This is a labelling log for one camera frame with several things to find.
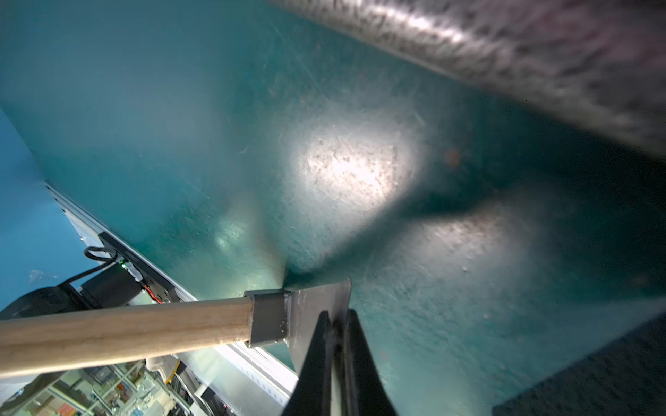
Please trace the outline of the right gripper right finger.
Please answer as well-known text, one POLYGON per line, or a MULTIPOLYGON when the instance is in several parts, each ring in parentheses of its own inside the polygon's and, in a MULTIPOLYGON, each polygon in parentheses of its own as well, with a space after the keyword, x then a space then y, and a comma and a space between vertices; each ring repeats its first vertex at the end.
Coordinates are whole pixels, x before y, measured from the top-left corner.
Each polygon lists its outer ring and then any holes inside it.
POLYGON ((343 414, 397 416, 376 369, 359 316, 347 310, 342 332, 343 414))

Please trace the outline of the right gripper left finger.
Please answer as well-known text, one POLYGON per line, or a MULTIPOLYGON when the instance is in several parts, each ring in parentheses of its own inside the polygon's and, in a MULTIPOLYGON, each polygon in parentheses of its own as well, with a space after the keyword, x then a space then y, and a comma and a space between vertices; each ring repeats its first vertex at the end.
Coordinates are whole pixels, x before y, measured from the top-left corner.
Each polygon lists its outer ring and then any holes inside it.
POLYGON ((338 334, 329 313, 323 311, 305 355, 304 365, 282 416, 330 416, 333 362, 338 334))

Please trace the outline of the wooden handle hoe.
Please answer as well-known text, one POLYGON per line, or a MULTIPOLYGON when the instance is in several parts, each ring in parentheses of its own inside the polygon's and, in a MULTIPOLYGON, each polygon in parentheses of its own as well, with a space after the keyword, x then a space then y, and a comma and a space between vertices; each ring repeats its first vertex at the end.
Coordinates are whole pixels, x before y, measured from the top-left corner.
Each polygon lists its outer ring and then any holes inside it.
POLYGON ((3 378, 138 361, 232 343, 286 343, 301 369, 321 312, 344 318, 349 280, 241 298, 89 310, 1 323, 3 378))

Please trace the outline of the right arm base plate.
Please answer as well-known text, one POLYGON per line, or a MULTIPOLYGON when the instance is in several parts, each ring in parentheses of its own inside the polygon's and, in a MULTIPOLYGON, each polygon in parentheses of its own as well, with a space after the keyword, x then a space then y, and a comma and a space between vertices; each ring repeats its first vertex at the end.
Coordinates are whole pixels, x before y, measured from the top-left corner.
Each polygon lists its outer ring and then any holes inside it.
POLYGON ((118 263, 156 303, 180 303, 176 287, 140 254, 107 232, 98 235, 103 246, 117 254, 118 263))

